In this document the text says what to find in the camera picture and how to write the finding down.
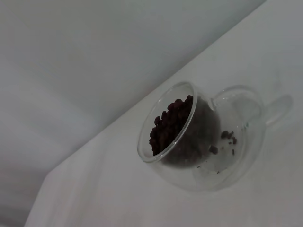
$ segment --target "white wall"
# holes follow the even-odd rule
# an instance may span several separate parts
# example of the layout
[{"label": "white wall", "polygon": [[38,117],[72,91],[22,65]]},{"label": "white wall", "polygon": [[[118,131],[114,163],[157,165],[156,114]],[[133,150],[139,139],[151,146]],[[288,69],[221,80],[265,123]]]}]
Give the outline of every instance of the white wall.
[{"label": "white wall", "polygon": [[264,0],[0,0],[0,224],[45,174]]}]

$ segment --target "glass cup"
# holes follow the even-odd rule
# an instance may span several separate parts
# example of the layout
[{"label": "glass cup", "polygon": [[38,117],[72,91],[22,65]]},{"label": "glass cup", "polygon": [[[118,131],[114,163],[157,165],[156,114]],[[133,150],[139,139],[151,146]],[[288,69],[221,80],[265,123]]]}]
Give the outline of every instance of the glass cup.
[{"label": "glass cup", "polygon": [[[159,154],[153,156],[149,144],[154,121],[176,99],[193,97],[184,127]],[[214,98],[190,82],[181,82],[154,105],[140,132],[137,149],[140,158],[166,181],[190,191],[214,191],[235,183],[258,157],[266,128],[280,120],[291,108],[292,98],[282,96],[264,106],[250,87],[233,86]],[[221,138],[233,132],[237,140]],[[218,148],[210,152],[210,147]]]}]

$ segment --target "white table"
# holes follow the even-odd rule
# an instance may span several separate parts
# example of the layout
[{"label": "white table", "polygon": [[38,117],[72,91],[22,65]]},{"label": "white table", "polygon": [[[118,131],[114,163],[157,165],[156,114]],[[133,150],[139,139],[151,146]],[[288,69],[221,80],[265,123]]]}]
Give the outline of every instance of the white table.
[{"label": "white table", "polygon": [[[245,18],[51,171],[26,227],[303,226],[302,11],[302,0],[269,0]],[[137,155],[152,104],[183,80],[209,96],[245,84],[265,103],[286,93],[294,99],[291,113],[268,129],[259,161],[231,188],[192,195]]]}]

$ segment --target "glass mug handle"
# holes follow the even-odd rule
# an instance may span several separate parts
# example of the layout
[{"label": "glass mug handle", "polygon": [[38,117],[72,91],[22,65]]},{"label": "glass mug handle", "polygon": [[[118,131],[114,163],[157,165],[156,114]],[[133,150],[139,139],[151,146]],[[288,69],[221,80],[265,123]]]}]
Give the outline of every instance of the glass mug handle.
[{"label": "glass mug handle", "polygon": [[261,97],[252,88],[244,85],[229,87],[210,100],[210,107],[216,109],[218,105],[228,103],[232,106],[248,127],[250,122],[262,120],[266,126],[271,126],[283,118],[291,109],[293,99],[290,95],[283,95],[264,106]]}]

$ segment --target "coffee bean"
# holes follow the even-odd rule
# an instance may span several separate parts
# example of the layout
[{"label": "coffee bean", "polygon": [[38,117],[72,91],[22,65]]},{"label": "coffee bean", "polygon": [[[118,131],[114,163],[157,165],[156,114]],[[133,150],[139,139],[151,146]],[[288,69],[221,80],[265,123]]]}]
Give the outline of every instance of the coffee bean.
[{"label": "coffee bean", "polygon": [[163,129],[164,129],[163,120],[159,120],[159,123],[158,123],[158,130],[159,130],[159,131],[162,131]]},{"label": "coffee bean", "polygon": [[168,110],[173,110],[174,108],[175,108],[174,103],[169,104],[169,106],[167,107]]},{"label": "coffee bean", "polygon": [[151,133],[150,133],[150,137],[151,137],[152,139],[156,137],[156,134],[155,134],[155,132],[154,132],[154,131],[151,131]]},{"label": "coffee bean", "polygon": [[183,114],[184,114],[183,111],[180,111],[180,112],[178,113],[178,118],[179,118],[179,120],[181,120],[181,119],[183,118]]},{"label": "coffee bean", "polygon": [[160,116],[156,117],[155,122],[154,122],[154,123],[155,123],[155,125],[158,125],[159,120],[160,120]]},{"label": "coffee bean", "polygon": [[166,127],[166,126],[167,126],[167,120],[166,120],[166,118],[163,119],[162,125],[163,125],[163,127]]},{"label": "coffee bean", "polygon": [[157,141],[155,139],[150,139],[150,144],[151,145],[155,145],[157,143]]},{"label": "coffee bean", "polygon": [[166,148],[165,141],[165,137],[161,135],[159,138],[160,152],[162,152]]},{"label": "coffee bean", "polygon": [[179,107],[181,107],[182,106],[182,104],[183,104],[183,101],[181,100],[181,99],[176,99],[176,101],[175,101],[175,105],[174,105],[174,107],[175,108],[179,108]]},{"label": "coffee bean", "polygon": [[182,103],[182,105],[179,107],[179,110],[184,110],[187,107],[186,103]]},{"label": "coffee bean", "polygon": [[168,136],[174,133],[174,131],[168,127],[165,129],[165,131],[167,132]]},{"label": "coffee bean", "polygon": [[172,126],[171,119],[168,119],[168,120],[167,120],[167,126],[168,126],[168,127]]},{"label": "coffee bean", "polygon": [[167,118],[170,118],[171,115],[172,115],[172,111],[171,111],[171,110],[168,110],[168,111],[167,111],[167,114],[166,114]]},{"label": "coffee bean", "polygon": [[176,114],[173,114],[172,116],[171,116],[171,118],[170,118],[170,123],[171,124],[175,124],[176,123],[176,121],[177,121],[177,115]]},{"label": "coffee bean", "polygon": [[162,116],[162,119],[164,120],[167,117],[166,111],[163,111],[161,116]]},{"label": "coffee bean", "polygon": [[165,141],[165,136],[163,133],[159,136],[159,143],[163,143]]},{"label": "coffee bean", "polygon": [[158,155],[158,154],[161,153],[160,150],[159,150],[159,148],[156,148],[154,146],[151,147],[151,150],[152,150],[152,155],[153,156]]},{"label": "coffee bean", "polygon": [[167,132],[167,131],[163,131],[162,136],[163,136],[164,140],[167,140],[167,139],[168,139],[168,137],[169,137],[169,134],[168,134],[168,132]]},{"label": "coffee bean", "polygon": [[187,119],[189,117],[189,114],[189,111],[184,111],[183,117]]}]

